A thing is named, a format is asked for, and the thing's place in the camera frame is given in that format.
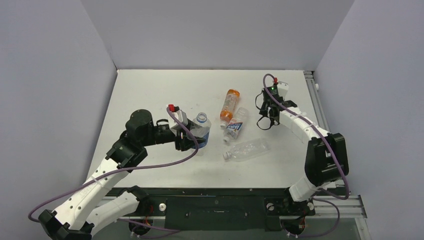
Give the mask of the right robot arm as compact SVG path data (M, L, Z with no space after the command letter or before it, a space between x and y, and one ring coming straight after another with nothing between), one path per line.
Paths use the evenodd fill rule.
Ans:
M270 119L271 127L285 126L306 144L303 175L288 188L289 195L282 199L283 209L289 214L296 213L302 202L320 191L327 192L327 186L338 180L347 188L349 163L344 136L321 128L293 101L284 100L277 87L264 87L261 93L263 103L259 114L262 118Z

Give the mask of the orange drink bottle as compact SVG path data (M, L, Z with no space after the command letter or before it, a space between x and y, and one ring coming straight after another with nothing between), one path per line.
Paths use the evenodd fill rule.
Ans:
M220 112L220 124L222 129L225 129L233 118L236 106L240 99L240 92L235 89L229 89L226 93L225 100Z

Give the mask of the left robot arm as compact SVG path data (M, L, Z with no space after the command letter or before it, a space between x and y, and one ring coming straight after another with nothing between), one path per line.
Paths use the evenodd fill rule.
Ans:
M195 136L190 128L194 122L179 107L167 107L168 119L153 121L146 109L134 111L125 124L125 131L106 153L89 179L76 190L63 196L65 202L54 210L44 210L38 222L53 240L90 240L100 230L119 218L149 209L149 196L138 186L125 190L105 204L100 201L132 171L140 169L147 157L147 147L174 143L178 151L198 150L204 138Z

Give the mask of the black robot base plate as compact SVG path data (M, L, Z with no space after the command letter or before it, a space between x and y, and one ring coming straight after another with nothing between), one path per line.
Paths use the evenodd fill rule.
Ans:
M314 216L312 200L295 202L287 188L143 188L144 199L127 217L145 216L181 231L280 231L281 221Z

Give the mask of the blue label water bottle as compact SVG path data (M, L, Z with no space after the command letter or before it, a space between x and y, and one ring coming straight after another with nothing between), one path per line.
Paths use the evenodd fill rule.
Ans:
M199 112L196 118L193 120L193 125L190 128L190 132L196 137L203 141L198 140L199 148L203 148L207 145L210 129L212 123L204 112Z

